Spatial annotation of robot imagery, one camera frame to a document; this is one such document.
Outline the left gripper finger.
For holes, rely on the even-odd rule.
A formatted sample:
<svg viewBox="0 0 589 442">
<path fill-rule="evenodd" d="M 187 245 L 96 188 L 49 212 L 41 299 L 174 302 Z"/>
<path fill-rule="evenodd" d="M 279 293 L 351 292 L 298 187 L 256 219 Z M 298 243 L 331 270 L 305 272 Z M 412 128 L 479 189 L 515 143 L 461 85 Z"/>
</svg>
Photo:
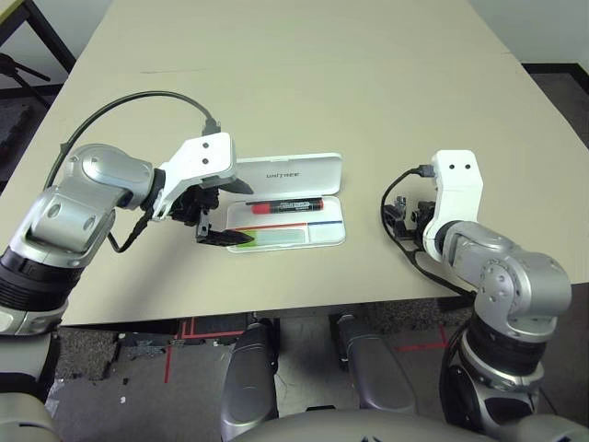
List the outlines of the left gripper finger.
<svg viewBox="0 0 589 442">
<path fill-rule="evenodd" d="M 225 192 L 235 193 L 235 194 L 252 194 L 252 188 L 245 183 L 243 180 L 230 177 L 226 180 L 223 180 L 223 183 L 219 185 L 219 188 Z"/>
<path fill-rule="evenodd" d="M 202 244 L 212 246 L 237 246 L 247 244 L 254 238 L 244 232 L 227 229 L 224 231 L 208 230 L 202 234 Z"/>
</svg>

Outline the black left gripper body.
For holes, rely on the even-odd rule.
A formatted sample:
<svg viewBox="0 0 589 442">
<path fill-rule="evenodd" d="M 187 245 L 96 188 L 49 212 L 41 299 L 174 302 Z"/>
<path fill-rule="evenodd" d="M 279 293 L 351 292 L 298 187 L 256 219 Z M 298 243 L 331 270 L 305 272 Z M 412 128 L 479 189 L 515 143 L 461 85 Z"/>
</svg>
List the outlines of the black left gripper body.
<svg viewBox="0 0 589 442">
<path fill-rule="evenodd" d="M 195 227 L 198 243 L 217 243 L 217 234 L 211 232 L 209 212 L 219 205 L 219 191 L 216 187 L 204 189 L 199 185 L 190 186 L 172 204 L 170 217 L 188 227 Z"/>
</svg>

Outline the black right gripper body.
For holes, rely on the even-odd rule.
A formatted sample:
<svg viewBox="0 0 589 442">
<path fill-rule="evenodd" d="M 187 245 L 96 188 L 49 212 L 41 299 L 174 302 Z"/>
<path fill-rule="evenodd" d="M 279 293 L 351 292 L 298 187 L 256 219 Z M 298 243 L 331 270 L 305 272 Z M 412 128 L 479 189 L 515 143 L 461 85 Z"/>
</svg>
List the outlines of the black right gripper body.
<svg viewBox="0 0 589 442">
<path fill-rule="evenodd" d="M 416 211 L 416 229 L 423 233 L 427 225 L 432 221 L 435 213 L 435 202 L 420 201 Z"/>
</svg>

